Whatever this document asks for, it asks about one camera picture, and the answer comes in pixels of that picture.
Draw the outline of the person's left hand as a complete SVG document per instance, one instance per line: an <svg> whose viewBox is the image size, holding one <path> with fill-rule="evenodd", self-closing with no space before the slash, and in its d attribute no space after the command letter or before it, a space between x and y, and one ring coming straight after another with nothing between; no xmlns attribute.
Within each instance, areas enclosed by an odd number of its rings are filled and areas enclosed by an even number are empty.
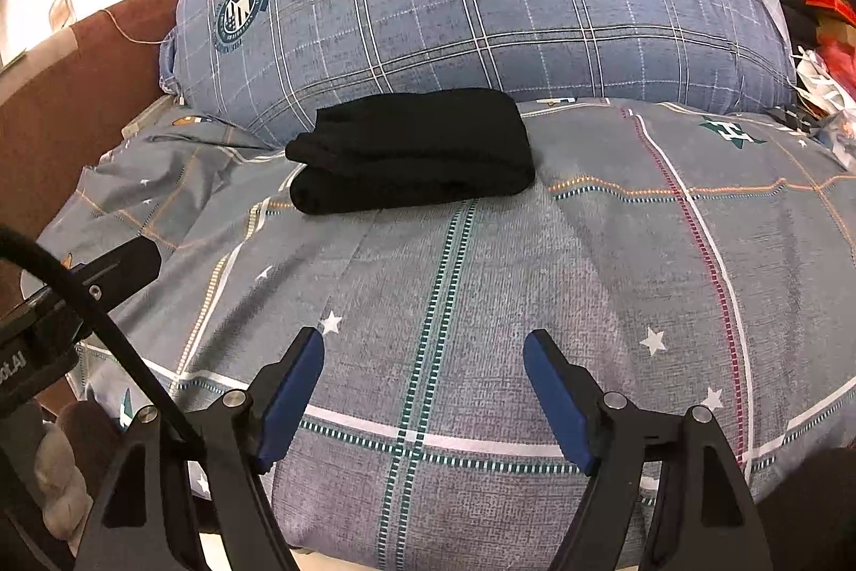
<svg viewBox="0 0 856 571"><path fill-rule="evenodd" d="M47 531L77 555L88 516L122 432L95 401L68 405L55 423L43 424L33 464Z"/></svg>

